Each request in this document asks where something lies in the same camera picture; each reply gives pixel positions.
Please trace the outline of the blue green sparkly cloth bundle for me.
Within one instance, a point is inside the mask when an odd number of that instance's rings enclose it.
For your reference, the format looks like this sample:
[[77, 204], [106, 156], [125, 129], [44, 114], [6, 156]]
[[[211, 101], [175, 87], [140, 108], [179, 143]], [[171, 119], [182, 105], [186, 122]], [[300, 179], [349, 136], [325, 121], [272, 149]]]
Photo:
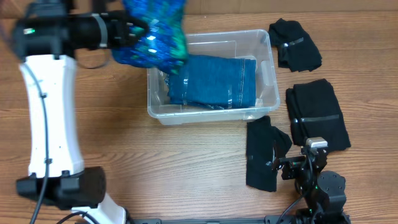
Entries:
[[182, 29], [185, 3], [185, 0], [124, 0], [126, 12], [144, 21], [149, 31], [135, 45], [112, 50], [115, 61], [133, 67], [155, 67], [177, 75], [188, 59]]

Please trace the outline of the large black cloth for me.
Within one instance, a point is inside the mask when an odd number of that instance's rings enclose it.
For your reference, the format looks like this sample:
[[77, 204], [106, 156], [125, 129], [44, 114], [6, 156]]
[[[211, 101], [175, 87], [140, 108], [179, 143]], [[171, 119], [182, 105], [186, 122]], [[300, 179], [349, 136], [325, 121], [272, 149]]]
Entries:
[[309, 138], [321, 137], [328, 152], [351, 147], [343, 113], [333, 86], [326, 79], [295, 84], [285, 92], [293, 143], [305, 145]]

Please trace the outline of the blue denim jeans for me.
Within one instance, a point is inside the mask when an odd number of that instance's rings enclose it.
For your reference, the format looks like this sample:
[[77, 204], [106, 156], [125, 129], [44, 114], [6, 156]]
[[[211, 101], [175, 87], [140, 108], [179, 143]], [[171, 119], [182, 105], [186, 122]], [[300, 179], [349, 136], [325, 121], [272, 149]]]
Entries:
[[190, 55], [179, 74], [165, 79], [170, 103], [213, 110], [256, 104], [256, 61]]

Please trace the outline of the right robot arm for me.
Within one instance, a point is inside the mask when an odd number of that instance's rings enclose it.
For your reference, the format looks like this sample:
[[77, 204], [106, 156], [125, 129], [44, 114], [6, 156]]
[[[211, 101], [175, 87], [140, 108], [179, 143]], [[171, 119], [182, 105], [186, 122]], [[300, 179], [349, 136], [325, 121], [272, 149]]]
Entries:
[[265, 223], [350, 223], [343, 211], [346, 203], [346, 179], [326, 166], [328, 143], [323, 138], [309, 138], [301, 155], [284, 157], [274, 145], [273, 170], [281, 170], [284, 180], [294, 180], [300, 197], [280, 215], [267, 215]]

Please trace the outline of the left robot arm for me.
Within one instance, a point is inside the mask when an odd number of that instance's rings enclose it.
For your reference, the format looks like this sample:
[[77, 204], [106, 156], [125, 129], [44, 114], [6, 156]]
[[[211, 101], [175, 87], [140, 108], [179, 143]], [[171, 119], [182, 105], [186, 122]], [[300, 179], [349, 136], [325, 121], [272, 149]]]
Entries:
[[12, 32], [29, 101], [31, 156], [17, 193], [36, 203], [66, 210], [87, 223], [131, 223], [129, 212], [106, 191], [101, 167], [86, 167], [78, 143], [75, 77], [78, 49], [130, 47], [149, 25], [105, 1], [75, 14], [72, 1], [34, 1]]

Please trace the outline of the black cloth near bin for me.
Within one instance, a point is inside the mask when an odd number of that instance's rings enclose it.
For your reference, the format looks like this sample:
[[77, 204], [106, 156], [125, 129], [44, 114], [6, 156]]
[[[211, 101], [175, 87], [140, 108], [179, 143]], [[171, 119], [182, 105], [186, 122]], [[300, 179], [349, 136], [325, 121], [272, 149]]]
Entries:
[[272, 169], [274, 141], [284, 143], [287, 153], [292, 146], [289, 135], [272, 126], [269, 116], [247, 124], [246, 185], [267, 192], [277, 190], [277, 171]]

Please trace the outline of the clear plastic storage bin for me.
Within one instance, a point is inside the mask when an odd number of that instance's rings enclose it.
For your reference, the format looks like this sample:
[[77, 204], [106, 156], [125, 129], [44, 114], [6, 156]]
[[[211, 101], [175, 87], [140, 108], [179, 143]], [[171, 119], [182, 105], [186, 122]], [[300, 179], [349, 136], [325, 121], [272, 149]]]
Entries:
[[262, 29], [231, 32], [187, 34], [191, 54], [256, 61], [256, 104], [243, 109], [209, 110], [185, 105], [172, 105], [167, 96], [167, 74], [157, 68], [147, 69], [147, 110], [163, 125], [207, 121], [259, 119], [280, 105], [280, 96], [270, 38]]

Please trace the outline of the small black cloth top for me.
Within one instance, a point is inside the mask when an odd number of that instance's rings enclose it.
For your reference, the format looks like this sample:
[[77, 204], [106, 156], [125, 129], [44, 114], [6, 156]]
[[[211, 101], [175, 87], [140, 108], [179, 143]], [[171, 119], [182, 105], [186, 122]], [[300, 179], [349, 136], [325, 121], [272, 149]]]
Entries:
[[279, 67], [311, 72], [322, 65], [320, 51], [299, 22], [280, 18], [269, 26], [268, 34], [271, 46], [277, 48]]

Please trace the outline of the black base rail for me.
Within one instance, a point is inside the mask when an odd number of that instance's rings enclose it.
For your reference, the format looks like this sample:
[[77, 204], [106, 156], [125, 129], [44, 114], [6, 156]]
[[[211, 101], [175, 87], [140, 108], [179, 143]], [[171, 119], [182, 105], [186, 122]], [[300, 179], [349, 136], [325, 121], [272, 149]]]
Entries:
[[131, 219], [128, 224], [276, 224], [278, 215], [267, 215], [264, 218], [222, 218], [222, 219], [184, 219], [161, 220], [159, 218]]

